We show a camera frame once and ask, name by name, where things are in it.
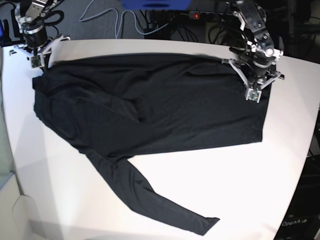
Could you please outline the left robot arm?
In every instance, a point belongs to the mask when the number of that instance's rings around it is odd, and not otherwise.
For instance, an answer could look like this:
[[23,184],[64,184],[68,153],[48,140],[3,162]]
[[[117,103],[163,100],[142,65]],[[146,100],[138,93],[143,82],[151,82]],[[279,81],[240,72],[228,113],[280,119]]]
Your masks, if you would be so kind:
[[275,48],[266,26],[266,15],[252,0],[237,0],[238,10],[233,15],[240,21],[238,33],[244,40],[243,49],[230,47],[237,59],[223,59],[239,75],[245,86],[245,99],[259,103],[263,90],[284,75],[276,64],[283,56],[282,49]]

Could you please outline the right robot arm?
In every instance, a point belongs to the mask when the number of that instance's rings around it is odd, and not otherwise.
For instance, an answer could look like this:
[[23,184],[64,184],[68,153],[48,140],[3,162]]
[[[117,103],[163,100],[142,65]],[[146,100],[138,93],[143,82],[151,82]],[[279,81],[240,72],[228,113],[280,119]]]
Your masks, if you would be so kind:
[[56,9],[62,3],[62,0],[21,0],[16,4],[14,19],[22,42],[14,43],[10,52],[25,54],[33,69],[48,70],[55,48],[71,39],[57,28],[65,18],[65,13]]

